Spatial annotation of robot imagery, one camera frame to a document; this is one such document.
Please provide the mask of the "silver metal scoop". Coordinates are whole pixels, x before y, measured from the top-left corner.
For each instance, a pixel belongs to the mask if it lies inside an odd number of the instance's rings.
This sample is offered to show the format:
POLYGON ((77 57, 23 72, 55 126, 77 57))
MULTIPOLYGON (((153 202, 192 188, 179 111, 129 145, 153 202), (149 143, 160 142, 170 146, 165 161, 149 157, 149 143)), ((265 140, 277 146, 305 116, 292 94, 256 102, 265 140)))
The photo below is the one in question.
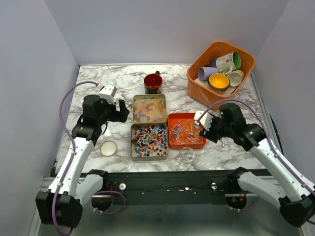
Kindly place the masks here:
POLYGON ((223 126, 222 126, 222 121, 221 120, 214 120, 212 121, 210 131, 216 132, 221 136, 220 142, 221 146, 225 147, 225 141, 224 141, 224 136, 223 136, 223 126))

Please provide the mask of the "clear glass jar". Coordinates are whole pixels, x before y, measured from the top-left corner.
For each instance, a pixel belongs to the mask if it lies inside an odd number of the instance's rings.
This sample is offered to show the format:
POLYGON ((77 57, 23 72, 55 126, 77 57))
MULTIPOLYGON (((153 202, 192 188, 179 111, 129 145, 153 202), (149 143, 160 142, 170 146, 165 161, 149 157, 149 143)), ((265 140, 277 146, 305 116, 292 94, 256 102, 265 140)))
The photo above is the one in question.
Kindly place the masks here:
POLYGON ((190 147, 184 147, 179 150, 177 164, 181 170, 187 171, 192 166, 194 159, 194 150, 190 147))

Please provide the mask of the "gold tin of lollipops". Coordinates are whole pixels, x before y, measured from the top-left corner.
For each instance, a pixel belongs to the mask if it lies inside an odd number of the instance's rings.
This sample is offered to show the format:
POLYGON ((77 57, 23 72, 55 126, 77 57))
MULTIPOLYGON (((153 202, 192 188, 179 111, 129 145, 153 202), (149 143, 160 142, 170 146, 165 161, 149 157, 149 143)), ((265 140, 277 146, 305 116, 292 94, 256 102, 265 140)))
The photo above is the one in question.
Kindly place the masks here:
POLYGON ((130 156, 134 162, 167 159, 168 129, 165 123, 133 124, 130 139, 130 156))

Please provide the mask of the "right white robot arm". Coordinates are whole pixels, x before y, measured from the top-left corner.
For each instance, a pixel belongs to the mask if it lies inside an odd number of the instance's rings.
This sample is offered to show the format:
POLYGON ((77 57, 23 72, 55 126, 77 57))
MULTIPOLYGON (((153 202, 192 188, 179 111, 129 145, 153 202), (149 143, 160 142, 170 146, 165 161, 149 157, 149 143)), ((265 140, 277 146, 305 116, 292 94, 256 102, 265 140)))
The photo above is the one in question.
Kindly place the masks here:
POLYGON ((239 167, 226 181, 233 193, 244 190, 264 199, 280 211, 287 223, 301 227, 315 214, 315 184, 304 177, 276 148, 263 123, 248 124, 239 107, 239 100, 226 99, 219 108, 220 117, 208 110, 196 111, 194 122, 203 126, 200 136, 217 143, 230 138, 246 152, 260 161, 278 186, 239 167))

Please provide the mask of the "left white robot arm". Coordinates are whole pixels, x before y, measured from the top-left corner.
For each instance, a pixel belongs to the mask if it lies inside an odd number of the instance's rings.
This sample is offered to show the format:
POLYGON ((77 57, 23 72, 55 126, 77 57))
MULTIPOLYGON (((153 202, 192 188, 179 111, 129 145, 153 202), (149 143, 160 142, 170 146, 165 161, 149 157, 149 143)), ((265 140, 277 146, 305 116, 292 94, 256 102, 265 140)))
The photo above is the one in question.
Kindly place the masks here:
POLYGON ((69 151, 54 181, 46 191, 38 192, 35 202, 43 224, 76 228, 81 220, 84 205, 95 193, 109 189, 108 174, 92 170, 82 183, 78 180, 87 158, 102 134, 102 126, 109 122, 126 122, 129 110, 125 101, 115 102, 87 95, 83 112, 71 132, 69 151))

